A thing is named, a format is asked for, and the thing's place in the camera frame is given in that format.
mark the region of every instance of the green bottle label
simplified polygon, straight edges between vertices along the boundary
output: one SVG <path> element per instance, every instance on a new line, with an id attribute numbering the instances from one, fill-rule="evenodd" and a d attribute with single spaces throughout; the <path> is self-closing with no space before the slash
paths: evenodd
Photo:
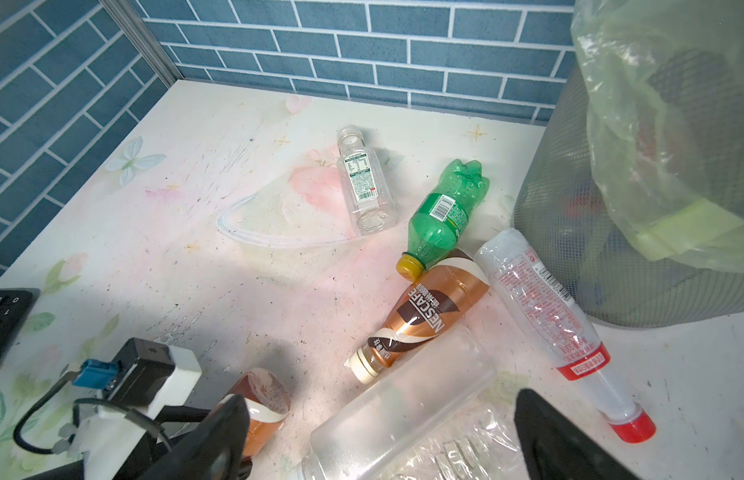
<path id="1" fill-rule="evenodd" d="M 468 226 L 468 214 L 465 213 L 465 209 L 449 195 L 428 195 L 417 213 L 430 215 L 439 222 L 444 222 L 457 238 L 460 238 Z"/>

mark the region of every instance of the red bottle cap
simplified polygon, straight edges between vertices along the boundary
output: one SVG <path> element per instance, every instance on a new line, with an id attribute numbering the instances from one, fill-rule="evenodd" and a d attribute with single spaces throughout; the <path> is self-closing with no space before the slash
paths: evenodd
<path id="1" fill-rule="evenodd" d="M 658 430 L 655 423 L 644 410 L 642 410 L 642 414 L 633 422 L 623 423 L 622 425 L 609 424 L 609 426 L 626 443 L 645 442 L 649 438 L 652 438 Z"/>

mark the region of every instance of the tabletop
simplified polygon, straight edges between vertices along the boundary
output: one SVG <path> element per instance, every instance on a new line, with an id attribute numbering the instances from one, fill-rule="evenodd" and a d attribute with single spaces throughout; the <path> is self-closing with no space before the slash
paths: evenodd
<path id="1" fill-rule="evenodd" d="M 343 223 L 334 164 L 345 124 L 376 149 L 398 202 L 398 224 L 380 234 L 354 238 Z M 133 336 L 196 353 L 204 374 L 192 406 L 213 406 L 253 367 L 274 372 L 292 409 L 251 478 L 279 478 L 307 453 L 309 433 L 363 390 L 343 361 L 408 286 L 394 268 L 406 223 L 441 170 L 454 158 L 480 160 L 491 179 L 461 239 L 475 251 L 509 225 L 543 131 L 176 82 L 0 279 L 0 288 L 41 291 L 0 365 L 0 478 L 66 462 L 14 446 L 14 424 L 64 365 L 109 360 Z M 217 219 L 243 199 L 242 241 L 220 233 Z M 530 386 L 642 478 L 744 478 L 733 422 L 744 416 L 744 314 L 649 331 L 597 326 L 658 425 L 640 446 L 617 439 L 497 296 L 465 321 L 497 361 L 499 402 L 510 406 Z M 53 444 L 70 402 L 86 393 L 66 387 L 26 436 Z"/>

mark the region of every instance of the calculator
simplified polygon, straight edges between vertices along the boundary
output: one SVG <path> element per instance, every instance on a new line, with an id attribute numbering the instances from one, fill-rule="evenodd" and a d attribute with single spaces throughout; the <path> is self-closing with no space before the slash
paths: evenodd
<path id="1" fill-rule="evenodd" d="M 32 292 L 0 290 L 0 359 L 34 302 L 35 295 Z"/>

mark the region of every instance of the red band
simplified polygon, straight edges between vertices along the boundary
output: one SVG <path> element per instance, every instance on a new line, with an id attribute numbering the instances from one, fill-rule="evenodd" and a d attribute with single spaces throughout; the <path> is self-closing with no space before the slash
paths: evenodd
<path id="1" fill-rule="evenodd" d="M 570 363 L 567 366 L 559 367 L 557 370 L 559 370 L 567 380 L 581 379 L 584 376 L 588 376 L 593 372 L 601 370 L 611 359 L 609 352 L 607 352 L 607 348 L 602 343 L 590 355 L 578 360 L 577 362 Z"/>

